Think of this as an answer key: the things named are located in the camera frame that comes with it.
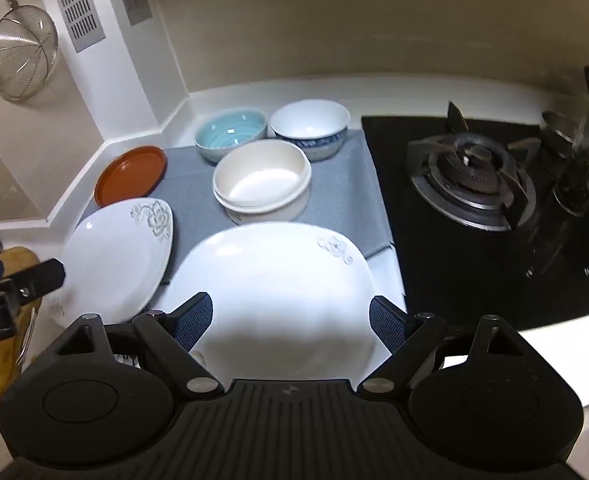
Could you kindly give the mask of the white bowl blue pattern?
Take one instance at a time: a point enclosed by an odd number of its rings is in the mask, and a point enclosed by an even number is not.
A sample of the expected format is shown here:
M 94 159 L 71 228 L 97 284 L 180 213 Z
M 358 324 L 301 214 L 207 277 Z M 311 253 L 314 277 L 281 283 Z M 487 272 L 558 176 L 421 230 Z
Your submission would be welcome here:
M 351 114 L 342 104 L 308 99 L 289 103 L 270 117 L 277 139 L 296 145 L 310 162 L 320 162 L 340 151 L 349 130 Z

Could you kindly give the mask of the grey vent grille near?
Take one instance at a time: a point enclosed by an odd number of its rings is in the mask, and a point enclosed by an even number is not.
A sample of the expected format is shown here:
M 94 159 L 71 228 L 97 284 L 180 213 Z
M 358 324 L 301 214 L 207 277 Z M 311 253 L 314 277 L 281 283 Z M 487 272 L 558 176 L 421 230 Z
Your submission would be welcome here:
M 104 29 L 94 0 L 57 0 L 76 53 L 104 40 Z

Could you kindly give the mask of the cream bowls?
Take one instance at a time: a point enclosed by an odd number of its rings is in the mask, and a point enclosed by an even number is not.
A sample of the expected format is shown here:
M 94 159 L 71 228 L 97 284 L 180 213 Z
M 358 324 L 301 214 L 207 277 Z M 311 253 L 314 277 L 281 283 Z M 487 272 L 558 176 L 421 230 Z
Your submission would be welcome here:
M 256 141 L 236 148 L 217 164 L 212 188 L 238 226 L 293 221 L 311 196 L 311 163 L 291 143 Z

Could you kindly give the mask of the metal pot on stove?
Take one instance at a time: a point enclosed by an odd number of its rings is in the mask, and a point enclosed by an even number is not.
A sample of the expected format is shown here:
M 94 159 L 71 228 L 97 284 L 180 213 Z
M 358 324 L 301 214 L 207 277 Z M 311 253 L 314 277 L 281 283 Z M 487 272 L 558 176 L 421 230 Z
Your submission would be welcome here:
M 546 145 L 562 157 L 573 152 L 577 123 L 570 117 L 546 110 L 541 113 L 541 137 Z

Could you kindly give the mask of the white floral square plate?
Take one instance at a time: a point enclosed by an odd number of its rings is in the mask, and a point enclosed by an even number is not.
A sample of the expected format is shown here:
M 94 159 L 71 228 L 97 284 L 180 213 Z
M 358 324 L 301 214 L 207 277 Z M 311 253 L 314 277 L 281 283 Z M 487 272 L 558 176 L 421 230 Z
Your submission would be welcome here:
M 122 200 L 80 222 L 62 250 L 63 286 L 47 312 L 66 328 L 84 314 L 106 324 L 134 318 L 152 299 L 170 262 L 174 218 L 158 198 Z

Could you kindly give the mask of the large white square plate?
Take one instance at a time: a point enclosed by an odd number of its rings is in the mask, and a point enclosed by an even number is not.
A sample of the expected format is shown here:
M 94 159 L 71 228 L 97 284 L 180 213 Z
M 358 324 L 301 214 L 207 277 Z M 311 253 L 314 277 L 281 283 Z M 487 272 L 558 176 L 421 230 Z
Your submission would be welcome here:
M 219 232 L 189 252 L 161 297 L 171 312 L 198 292 L 212 323 L 192 351 L 224 385 L 235 379 L 347 379 L 366 375 L 377 341 L 369 266 L 345 236 L 265 222 Z

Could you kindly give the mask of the light blue ceramic bowl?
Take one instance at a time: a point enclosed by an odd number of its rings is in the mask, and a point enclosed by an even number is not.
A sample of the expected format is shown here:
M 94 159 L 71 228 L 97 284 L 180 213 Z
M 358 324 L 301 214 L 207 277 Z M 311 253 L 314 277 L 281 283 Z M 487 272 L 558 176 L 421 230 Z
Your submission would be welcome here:
M 267 136 L 267 117 L 257 108 L 233 108 L 218 113 L 197 129 L 195 146 L 209 162 L 217 164 L 244 144 Z

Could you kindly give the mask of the orange round plate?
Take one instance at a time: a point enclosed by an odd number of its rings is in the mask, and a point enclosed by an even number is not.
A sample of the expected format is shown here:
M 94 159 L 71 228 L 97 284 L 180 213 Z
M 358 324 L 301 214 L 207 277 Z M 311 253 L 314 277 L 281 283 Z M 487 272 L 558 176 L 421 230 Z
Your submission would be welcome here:
M 100 207 L 148 196 L 163 179 L 168 159 L 153 145 L 139 146 L 113 159 L 101 172 L 94 191 Z

